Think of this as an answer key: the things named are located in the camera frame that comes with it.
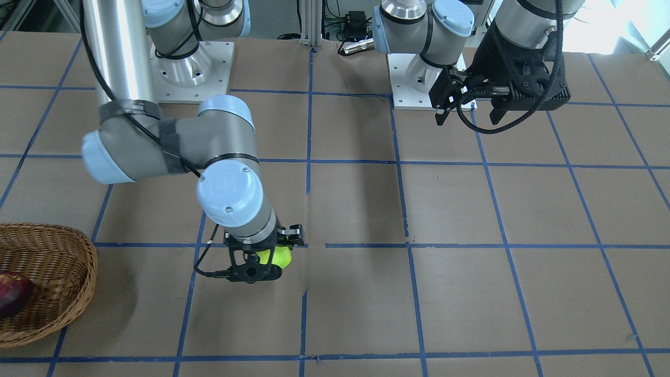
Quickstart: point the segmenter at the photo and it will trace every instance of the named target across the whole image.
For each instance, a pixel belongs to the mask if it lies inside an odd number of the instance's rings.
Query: purple fruit
[[[18,272],[0,271],[0,319],[16,315],[28,304],[35,284]]]

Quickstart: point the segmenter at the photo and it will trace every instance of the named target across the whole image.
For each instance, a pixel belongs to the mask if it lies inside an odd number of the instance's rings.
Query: wicker basket
[[[0,224],[0,270],[35,283],[28,304],[0,320],[0,348],[25,345],[84,312],[93,296],[98,256],[79,230],[60,225]]]

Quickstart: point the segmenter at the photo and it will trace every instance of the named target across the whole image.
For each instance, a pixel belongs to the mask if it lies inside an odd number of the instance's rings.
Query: green ball
[[[267,264],[270,259],[270,250],[257,253],[261,257],[261,264]],[[275,246],[275,255],[272,256],[272,264],[279,266],[282,270],[291,263],[291,249],[288,246]]]

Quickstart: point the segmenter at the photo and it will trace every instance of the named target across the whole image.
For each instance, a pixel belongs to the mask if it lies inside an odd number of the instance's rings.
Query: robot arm
[[[165,3],[177,8],[184,1]],[[223,8],[237,3],[232,0]],[[302,245],[302,226],[284,229],[265,196],[247,105],[239,98],[218,95],[200,105],[197,117],[162,119],[145,38],[143,17],[150,12],[146,8],[143,12],[140,3],[132,0],[85,0],[83,9],[84,47],[100,83],[101,129],[87,134],[82,145],[90,175],[113,184],[193,172],[199,177],[196,191],[205,213],[226,228],[232,264],[209,276],[248,283],[279,278],[281,268],[272,263],[275,248]],[[149,29],[157,49],[169,50],[175,43],[162,34],[168,28],[183,25],[190,30],[184,9]],[[205,20],[211,9],[201,10]],[[191,41],[193,36],[175,35],[188,36],[180,49],[197,50],[190,47],[192,42],[198,45],[197,40]],[[269,257],[262,261],[258,254],[268,250]],[[245,255],[244,264],[235,264],[235,252]]]
[[[498,133],[534,111],[554,110],[569,101],[562,30],[584,1],[505,0],[470,67],[460,71],[454,63],[474,19],[467,6],[458,0],[435,0],[432,6],[426,6],[424,0],[382,0],[375,8],[375,49],[417,54],[407,74],[417,90],[429,93],[432,106],[443,111],[435,116],[438,125],[456,109],[471,129]],[[546,61],[554,62],[551,72]],[[526,114],[496,129],[476,127],[460,107],[485,97],[492,99],[493,124],[507,111]]]

